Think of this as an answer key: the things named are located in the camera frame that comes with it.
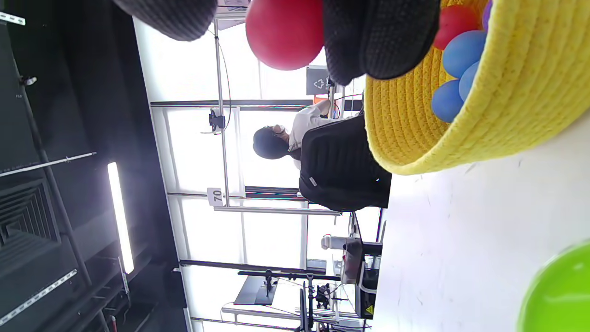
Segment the person's right hand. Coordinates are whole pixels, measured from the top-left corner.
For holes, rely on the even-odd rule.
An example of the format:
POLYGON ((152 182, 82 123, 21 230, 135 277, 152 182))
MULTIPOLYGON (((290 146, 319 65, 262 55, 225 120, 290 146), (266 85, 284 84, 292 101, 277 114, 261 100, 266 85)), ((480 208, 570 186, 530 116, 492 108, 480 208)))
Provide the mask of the person's right hand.
POLYGON ((331 79, 345 86, 415 68, 436 38, 440 10, 438 0, 254 0, 245 28, 268 67, 301 69, 324 50, 331 79))

